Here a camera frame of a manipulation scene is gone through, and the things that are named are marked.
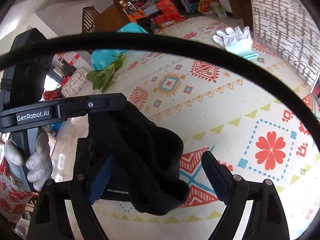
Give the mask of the white gloved left hand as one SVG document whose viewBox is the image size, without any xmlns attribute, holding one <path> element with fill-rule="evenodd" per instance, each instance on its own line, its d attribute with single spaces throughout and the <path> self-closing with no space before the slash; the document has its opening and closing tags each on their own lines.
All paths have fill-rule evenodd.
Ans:
<svg viewBox="0 0 320 240">
<path fill-rule="evenodd" d="M 4 156 L 10 172 L 26 191 L 41 191 L 52 175 L 49 138 L 43 128 L 11 133 Z"/>
</svg>

